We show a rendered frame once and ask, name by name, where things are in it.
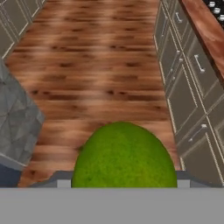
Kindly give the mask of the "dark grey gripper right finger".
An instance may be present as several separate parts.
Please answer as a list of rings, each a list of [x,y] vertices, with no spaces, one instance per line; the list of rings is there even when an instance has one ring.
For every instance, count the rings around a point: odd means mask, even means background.
[[[178,188],[206,188],[210,186],[203,182],[197,181],[195,178],[192,178],[186,171],[176,171],[176,174]]]

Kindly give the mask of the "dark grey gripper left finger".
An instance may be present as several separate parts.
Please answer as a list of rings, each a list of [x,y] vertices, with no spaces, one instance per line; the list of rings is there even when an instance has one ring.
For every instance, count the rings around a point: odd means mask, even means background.
[[[70,188],[72,176],[71,171],[56,171],[49,179],[32,184],[31,187],[58,188],[62,185]]]

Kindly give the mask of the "green lime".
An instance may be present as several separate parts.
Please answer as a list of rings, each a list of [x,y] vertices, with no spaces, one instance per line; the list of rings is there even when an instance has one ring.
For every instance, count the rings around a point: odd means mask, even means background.
[[[176,187],[177,175],[169,152],[154,134],[131,122],[112,122],[82,146],[72,186]]]

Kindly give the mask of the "beige cupboard door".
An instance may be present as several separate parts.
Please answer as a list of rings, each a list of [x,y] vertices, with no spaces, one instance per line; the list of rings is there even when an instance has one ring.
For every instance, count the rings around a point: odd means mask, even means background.
[[[172,77],[167,101],[175,137],[180,138],[203,116],[193,78],[183,64]]]
[[[221,171],[214,155],[208,134],[200,140],[189,142],[189,148],[181,155],[188,173],[198,181],[211,186],[222,186]]]
[[[159,57],[159,65],[165,86],[168,84],[169,77],[174,70],[173,61],[175,60],[177,50],[180,50],[179,43],[172,28],[169,27],[164,37],[163,48]]]
[[[166,15],[164,6],[160,4],[158,13],[157,13],[157,21],[156,21],[155,32],[154,32],[154,40],[155,40],[156,49],[159,48],[162,37],[164,36],[166,24],[167,24],[167,15]]]

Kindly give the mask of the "beige drawer front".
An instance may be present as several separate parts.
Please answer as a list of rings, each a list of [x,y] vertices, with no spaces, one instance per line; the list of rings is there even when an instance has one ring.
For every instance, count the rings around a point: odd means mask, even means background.
[[[175,24],[175,27],[178,31],[178,35],[182,38],[186,31],[187,18],[186,18],[186,14],[184,13],[179,1],[176,1],[176,3],[174,4],[173,13],[172,13],[171,18],[172,18],[172,21]]]
[[[199,85],[199,91],[205,97],[217,80],[215,71],[199,42],[192,44],[186,56]]]
[[[181,156],[185,152],[189,151],[190,148],[193,147],[208,130],[209,125],[207,118],[205,117],[195,124],[177,144],[178,155]]]

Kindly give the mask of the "beige cupboard run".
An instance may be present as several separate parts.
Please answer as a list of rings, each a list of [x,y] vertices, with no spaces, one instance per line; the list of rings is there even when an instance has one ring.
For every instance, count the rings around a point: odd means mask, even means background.
[[[5,60],[47,0],[0,0],[0,57]]]

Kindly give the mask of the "black hob with white knobs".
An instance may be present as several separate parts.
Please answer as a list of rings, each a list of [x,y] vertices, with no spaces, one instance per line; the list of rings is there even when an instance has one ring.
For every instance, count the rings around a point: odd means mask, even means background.
[[[224,0],[203,0],[219,22],[224,23]]]

